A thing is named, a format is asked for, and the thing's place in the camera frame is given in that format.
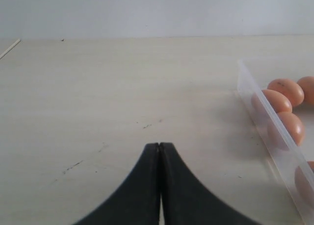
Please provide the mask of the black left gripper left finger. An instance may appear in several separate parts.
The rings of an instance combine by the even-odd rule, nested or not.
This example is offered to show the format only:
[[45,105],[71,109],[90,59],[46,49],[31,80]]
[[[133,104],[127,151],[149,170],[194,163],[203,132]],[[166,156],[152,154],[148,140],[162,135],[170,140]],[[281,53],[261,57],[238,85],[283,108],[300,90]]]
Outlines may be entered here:
[[77,225],[158,225],[159,144],[146,144],[132,171],[102,204]]

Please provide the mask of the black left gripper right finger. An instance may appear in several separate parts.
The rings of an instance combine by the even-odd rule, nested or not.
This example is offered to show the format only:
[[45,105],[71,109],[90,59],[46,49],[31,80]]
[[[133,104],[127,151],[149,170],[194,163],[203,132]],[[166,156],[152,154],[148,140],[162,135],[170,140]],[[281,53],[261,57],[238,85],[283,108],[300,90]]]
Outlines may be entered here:
[[227,205],[192,173],[174,144],[159,145],[159,189],[166,225],[256,225]]

